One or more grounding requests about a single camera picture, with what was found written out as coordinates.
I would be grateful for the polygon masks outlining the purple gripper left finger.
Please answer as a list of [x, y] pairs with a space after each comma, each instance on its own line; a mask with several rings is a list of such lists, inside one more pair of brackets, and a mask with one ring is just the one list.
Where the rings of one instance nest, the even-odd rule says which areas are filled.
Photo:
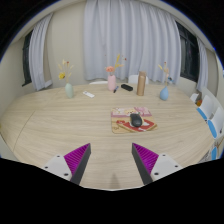
[[42, 169], [79, 185], [91, 154], [91, 144], [85, 144], [66, 155], [57, 154]]

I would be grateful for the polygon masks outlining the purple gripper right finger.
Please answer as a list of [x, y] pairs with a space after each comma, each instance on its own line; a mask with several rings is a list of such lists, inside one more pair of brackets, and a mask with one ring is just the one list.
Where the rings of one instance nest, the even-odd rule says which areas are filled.
[[157, 154], [136, 143], [132, 144], [132, 155], [144, 185], [182, 169], [169, 155]]

